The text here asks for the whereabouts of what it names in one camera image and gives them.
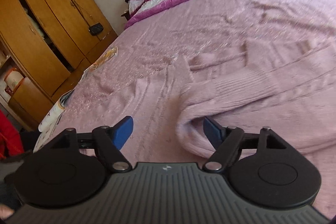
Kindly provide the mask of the small black hanging purse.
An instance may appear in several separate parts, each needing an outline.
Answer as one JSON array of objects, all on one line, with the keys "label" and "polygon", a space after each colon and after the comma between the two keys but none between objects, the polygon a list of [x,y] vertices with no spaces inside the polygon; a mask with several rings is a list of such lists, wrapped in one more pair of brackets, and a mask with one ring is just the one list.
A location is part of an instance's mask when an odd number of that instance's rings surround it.
[{"label": "small black hanging purse", "polygon": [[89,26],[88,30],[92,36],[98,36],[98,34],[104,31],[104,27],[101,23],[96,23],[94,25]]}]

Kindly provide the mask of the red cloth at left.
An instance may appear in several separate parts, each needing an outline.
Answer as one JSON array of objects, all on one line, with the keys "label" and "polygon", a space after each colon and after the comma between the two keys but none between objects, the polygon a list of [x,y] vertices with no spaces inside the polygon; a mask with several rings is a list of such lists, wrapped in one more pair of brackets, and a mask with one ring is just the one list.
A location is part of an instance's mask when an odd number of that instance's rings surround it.
[{"label": "red cloth at left", "polygon": [[19,131],[1,111],[1,160],[23,154],[24,148]]}]

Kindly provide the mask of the pink floral bedspread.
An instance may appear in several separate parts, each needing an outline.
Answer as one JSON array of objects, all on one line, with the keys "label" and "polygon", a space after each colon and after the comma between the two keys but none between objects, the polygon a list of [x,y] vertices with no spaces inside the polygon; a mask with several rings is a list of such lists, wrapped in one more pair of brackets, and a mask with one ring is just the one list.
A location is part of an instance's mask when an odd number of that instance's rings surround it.
[{"label": "pink floral bedspread", "polygon": [[[246,42],[335,42],[335,0],[189,0],[127,28],[118,54],[76,86],[47,144],[65,128],[89,132],[133,117],[127,88],[179,58],[229,53]],[[335,215],[335,151],[304,154],[320,171],[315,207]]]}]

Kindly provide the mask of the white illustrated booklet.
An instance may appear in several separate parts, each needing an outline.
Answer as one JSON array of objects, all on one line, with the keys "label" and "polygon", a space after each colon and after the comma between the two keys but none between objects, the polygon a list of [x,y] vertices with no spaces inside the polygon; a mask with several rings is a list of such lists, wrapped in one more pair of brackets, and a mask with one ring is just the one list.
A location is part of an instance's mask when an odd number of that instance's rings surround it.
[{"label": "white illustrated booklet", "polygon": [[54,132],[59,120],[66,109],[67,101],[72,96],[74,90],[70,90],[64,93],[52,106],[41,123],[38,125],[38,130],[41,133],[37,139],[33,153],[40,150],[44,144],[49,140]]}]

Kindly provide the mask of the pink cable-knit cardigan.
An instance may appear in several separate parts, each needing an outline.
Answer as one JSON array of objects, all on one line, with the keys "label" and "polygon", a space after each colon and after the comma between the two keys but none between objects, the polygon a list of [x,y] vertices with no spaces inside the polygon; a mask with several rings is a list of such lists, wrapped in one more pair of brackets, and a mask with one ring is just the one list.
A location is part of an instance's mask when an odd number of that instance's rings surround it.
[{"label": "pink cable-knit cardigan", "polygon": [[208,158],[210,116],[254,131],[270,126],[304,154],[335,151],[335,42],[246,42],[179,58],[127,88],[135,125],[123,151],[136,161]]}]

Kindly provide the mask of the yellow wooden wardrobe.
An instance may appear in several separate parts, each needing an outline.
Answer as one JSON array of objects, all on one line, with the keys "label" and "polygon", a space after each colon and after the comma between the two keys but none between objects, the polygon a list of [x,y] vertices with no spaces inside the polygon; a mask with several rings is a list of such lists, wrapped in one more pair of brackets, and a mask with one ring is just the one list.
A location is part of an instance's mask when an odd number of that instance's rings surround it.
[{"label": "yellow wooden wardrobe", "polygon": [[94,0],[1,0],[1,105],[37,129],[116,37]]}]

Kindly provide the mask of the colourful picture book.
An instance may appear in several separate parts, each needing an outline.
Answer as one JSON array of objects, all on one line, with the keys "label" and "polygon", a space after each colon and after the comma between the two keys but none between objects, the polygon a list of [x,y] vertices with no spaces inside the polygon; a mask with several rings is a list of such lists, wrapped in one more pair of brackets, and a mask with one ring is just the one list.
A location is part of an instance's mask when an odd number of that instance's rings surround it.
[{"label": "colourful picture book", "polygon": [[118,47],[113,47],[101,55],[91,66],[89,66],[85,71],[84,75],[90,74],[99,67],[101,67],[105,62],[109,61],[112,57],[118,54]]}]

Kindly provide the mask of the dark wooden nightstand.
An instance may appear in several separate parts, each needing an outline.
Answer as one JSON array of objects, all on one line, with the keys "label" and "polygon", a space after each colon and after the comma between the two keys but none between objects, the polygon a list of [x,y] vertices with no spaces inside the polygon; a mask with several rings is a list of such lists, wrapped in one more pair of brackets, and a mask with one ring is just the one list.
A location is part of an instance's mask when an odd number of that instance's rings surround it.
[{"label": "dark wooden nightstand", "polygon": [[130,19],[130,13],[128,10],[126,10],[121,17],[125,18],[127,21]]}]

